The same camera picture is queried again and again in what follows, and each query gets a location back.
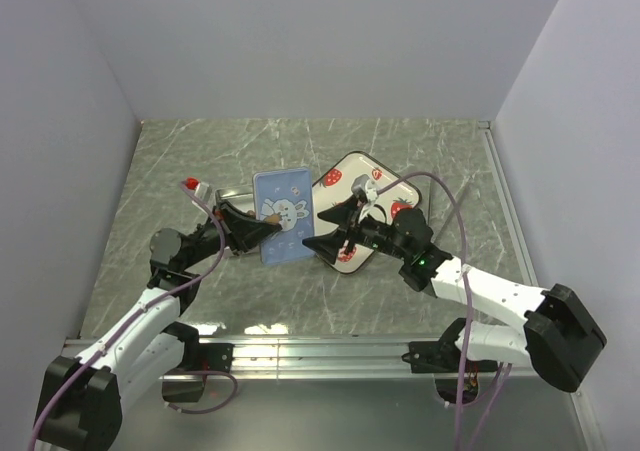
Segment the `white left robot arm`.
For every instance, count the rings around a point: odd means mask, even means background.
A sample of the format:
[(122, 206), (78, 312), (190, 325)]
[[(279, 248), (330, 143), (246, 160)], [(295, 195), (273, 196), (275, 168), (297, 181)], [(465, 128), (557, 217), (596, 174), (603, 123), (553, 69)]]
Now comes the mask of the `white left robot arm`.
[(198, 331), (178, 322), (193, 303), (200, 274), (193, 265), (224, 251), (246, 253), (282, 229), (228, 202), (209, 210), (190, 234), (163, 228), (150, 241), (151, 276), (132, 308), (105, 335), (74, 357), (47, 367), (29, 439), (66, 450), (107, 450), (125, 408), (159, 377), (176, 370), (201, 373)]

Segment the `silver metal tongs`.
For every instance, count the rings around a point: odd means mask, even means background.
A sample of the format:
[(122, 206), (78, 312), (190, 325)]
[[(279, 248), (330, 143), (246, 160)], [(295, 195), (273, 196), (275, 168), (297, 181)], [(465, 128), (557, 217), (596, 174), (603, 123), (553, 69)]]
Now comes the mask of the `silver metal tongs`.
[(438, 244), (442, 240), (447, 228), (456, 219), (456, 213), (462, 210), (462, 205), (464, 204), (464, 201), (469, 193), (472, 180), (472, 177), (467, 177), (463, 180), (460, 189), (455, 195), (456, 205), (453, 206), (451, 203), (448, 203), (441, 216), (437, 216), (436, 218), (432, 217), (432, 204), (435, 202), (435, 198), (433, 197), (435, 188), (434, 186), (430, 187), (427, 221), (434, 231), (433, 241), (436, 244)]

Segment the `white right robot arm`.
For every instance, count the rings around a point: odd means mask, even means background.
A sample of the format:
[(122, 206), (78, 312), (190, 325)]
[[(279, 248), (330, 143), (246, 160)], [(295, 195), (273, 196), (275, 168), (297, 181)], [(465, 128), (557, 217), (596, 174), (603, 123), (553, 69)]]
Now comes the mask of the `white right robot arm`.
[(336, 229), (305, 238), (303, 245), (330, 264), (341, 252), (362, 248), (394, 257), (412, 290), (471, 305), (497, 321), (458, 318), (436, 342), (410, 344), (402, 359), (413, 372), (454, 372), (469, 363), (488, 372), (503, 363), (530, 367), (561, 391), (579, 389), (607, 339), (574, 290), (561, 284), (526, 286), (464, 266), (432, 242), (433, 231), (419, 209), (404, 208), (386, 224), (361, 217), (360, 208), (352, 197), (320, 212)]

